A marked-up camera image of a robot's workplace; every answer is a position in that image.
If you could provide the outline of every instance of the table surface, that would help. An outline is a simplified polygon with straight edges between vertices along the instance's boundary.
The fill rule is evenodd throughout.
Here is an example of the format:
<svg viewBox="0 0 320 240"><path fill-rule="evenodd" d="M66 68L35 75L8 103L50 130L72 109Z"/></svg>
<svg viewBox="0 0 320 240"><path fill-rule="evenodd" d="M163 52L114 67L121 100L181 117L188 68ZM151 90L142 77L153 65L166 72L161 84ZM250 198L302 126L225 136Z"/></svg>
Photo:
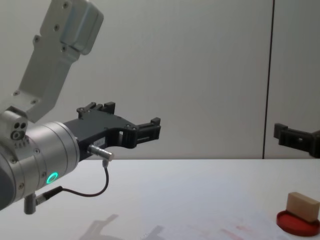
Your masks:
<svg viewBox="0 0 320 240"><path fill-rule="evenodd" d="M100 160L81 162L75 171L37 194L59 185L82 193L98 192L105 182L101 166ZM146 234L143 228L143 221L146 221L143 216L145 193L158 198L159 201L154 201L157 205L154 208L163 212L165 210L159 202L162 198L168 202L170 199L166 199L167 191L162 184L171 186L179 195L182 186L193 182L194 185L190 186L192 194L192 188L205 184L199 177L212 179L210 184L216 185L221 185L222 179L236 181L241 191L246 192L256 206L275 222L277 213L285 209L290 192L300 192L320 200L319 171L320 161L317 159L114 160L109 165L110 184L106 193L85 198L63 192L38 206L33 215L24 215L23 201L16 202L0 212L1 238L141 239L139 236Z"/></svg>

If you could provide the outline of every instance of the cable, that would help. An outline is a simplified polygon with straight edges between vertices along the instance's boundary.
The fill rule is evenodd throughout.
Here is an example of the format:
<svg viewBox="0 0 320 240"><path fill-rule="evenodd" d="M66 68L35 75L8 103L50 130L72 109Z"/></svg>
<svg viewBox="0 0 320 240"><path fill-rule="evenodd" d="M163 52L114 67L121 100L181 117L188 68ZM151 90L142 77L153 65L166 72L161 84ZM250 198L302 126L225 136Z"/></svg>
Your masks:
<svg viewBox="0 0 320 240"><path fill-rule="evenodd" d="M96 193L96 194L85 194L85 193L80 193L80 192L77 192L77 191L73 191L73 190L70 190L70 189L67 189L67 188L62 188L62 191L65 191L65 192L68 192L68 193L71 193L71 194L75 194L75 195L78 195L78 196L81 196L81 197L86 197L86 198L92 198L92 197L97 197L101 194L103 194L107 188L108 188L108 185L109 185L109 173L108 173L108 169L107 168L104 168L104 172L105 172L105 185L104 185L104 188Z"/></svg>

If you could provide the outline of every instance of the wooden block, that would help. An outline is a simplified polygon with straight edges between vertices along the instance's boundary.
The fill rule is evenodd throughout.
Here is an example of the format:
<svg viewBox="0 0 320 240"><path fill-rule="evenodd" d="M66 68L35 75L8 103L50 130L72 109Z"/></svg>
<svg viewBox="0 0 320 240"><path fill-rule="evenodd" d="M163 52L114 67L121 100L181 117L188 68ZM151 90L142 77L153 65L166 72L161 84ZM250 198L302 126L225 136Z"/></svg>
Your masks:
<svg viewBox="0 0 320 240"><path fill-rule="evenodd" d="M297 217L312 223L318 219L320 202L302 195L291 192L288 195L286 210Z"/></svg>

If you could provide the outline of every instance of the green indicator light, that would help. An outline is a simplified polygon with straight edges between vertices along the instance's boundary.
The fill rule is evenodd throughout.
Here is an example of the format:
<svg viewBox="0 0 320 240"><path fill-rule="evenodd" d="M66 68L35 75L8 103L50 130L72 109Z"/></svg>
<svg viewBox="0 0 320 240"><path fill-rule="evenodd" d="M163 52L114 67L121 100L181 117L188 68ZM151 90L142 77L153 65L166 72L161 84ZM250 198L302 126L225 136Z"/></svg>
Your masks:
<svg viewBox="0 0 320 240"><path fill-rule="evenodd" d="M58 173L54 172L52 173L46 180L46 184L51 184L52 182L54 182L56 179L58 178Z"/></svg>

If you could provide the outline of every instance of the gray wall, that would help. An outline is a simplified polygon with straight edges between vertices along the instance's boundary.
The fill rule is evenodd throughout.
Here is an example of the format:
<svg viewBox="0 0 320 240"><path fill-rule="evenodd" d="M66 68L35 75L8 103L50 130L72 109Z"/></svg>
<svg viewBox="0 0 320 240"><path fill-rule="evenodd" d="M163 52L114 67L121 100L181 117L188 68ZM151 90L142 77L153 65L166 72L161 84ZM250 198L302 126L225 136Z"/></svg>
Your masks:
<svg viewBox="0 0 320 240"><path fill-rule="evenodd" d="M320 130L320 1L276 0L266 131L266 158L308 158L273 138L275 123Z"/></svg>
<svg viewBox="0 0 320 240"><path fill-rule="evenodd" d="M262 157L272 1L93 2L105 16L93 51L40 123L113 101L133 123L163 126L157 142L112 149L118 158ZM19 85L49 3L0 1L0 101Z"/></svg>

